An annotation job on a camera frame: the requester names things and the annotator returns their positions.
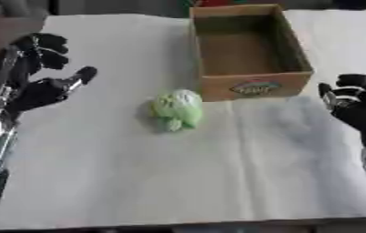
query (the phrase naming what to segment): table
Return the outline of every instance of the table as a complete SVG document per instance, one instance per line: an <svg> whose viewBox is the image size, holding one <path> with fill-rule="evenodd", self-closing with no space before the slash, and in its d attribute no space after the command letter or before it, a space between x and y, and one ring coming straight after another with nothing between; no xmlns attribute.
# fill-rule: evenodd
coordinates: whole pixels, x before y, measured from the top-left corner
<svg viewBox="0 0 366 233"><path fill-rule="evenodd" d="M69 39L72 61L37 76L86 65L99 76L23 116L0 228L366 218L359 135L316 93L337 74L366 73L366 12L286 16L316 69L303 93L206 103L203 124L177 134L157 132L143 112L151 97L194 83L187 20L48 18L44 31Z"/></svg>

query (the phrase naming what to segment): stuffed turtle toy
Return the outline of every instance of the stuffed turtle toy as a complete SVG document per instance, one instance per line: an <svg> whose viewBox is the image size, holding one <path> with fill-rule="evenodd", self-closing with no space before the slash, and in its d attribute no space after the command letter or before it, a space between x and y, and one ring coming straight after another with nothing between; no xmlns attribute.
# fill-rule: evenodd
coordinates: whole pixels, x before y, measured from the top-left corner
<svg viewBox="0 0 366 233"><path fill-rule="evenodd" d="M203 116L201 97L189 90L157 96L151 102L151 109L153 115L164 122L166 130L171 132L195 128Z"/></svg>

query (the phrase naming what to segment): robot finger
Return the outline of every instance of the robot finger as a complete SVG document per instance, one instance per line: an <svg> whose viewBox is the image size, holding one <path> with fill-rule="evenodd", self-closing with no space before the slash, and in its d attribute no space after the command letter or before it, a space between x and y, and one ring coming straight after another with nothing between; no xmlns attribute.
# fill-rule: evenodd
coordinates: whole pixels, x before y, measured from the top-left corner
<svg viewBox="0 0 366 233"><path fill-rule="evenodd" d="M358 86L366 90L366 75L360 74L346 74L340 75L339 81L336 82L337 86Z"/></svg>

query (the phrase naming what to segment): cardboard box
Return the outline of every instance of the cardboard box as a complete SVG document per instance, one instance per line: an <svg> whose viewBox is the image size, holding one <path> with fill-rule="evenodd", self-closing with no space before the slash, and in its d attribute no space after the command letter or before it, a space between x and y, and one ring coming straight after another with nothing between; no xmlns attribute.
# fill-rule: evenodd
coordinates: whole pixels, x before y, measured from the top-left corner
<svg viewBox="0 0 366 233"><path fill-rule="evenodd" d="M296 96L313 70L278 5L191 8L204 101Z"/></svg>

